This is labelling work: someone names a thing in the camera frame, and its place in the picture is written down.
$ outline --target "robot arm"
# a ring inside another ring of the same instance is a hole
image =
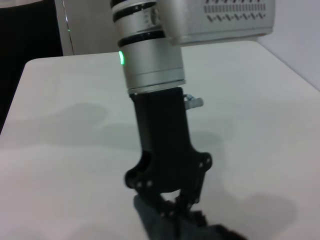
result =
[[[209,153],[191,144],[186,109],[203,101],[179,87],[186,83],[181,46],[270,34],[275,0],[112,0],[111,7],[142,148],[125,183],[159,218],[169,221],[180,238],[184,222],[196,228],[207,225],[201,212],[190,210],[200,201],[205,174],[213,164]],[[175,191],[180,191],[175,202],[161,197]],[[223,231],[230,237],[221,240],[243,239]]]

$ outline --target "screw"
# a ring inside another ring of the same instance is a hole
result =
[[[147,181],[147,182],[146,182],[146,186],[147,186],[148,188],[152,187],[152,181],[151,181],[151,180]]]

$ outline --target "white table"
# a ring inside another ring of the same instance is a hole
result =
[[[211,224],[320,239],[320,93],[253,42],[183,49]],[[26,65],[0,136],[1,240],[144,240],[124,173],[140,159],[117,53]]]

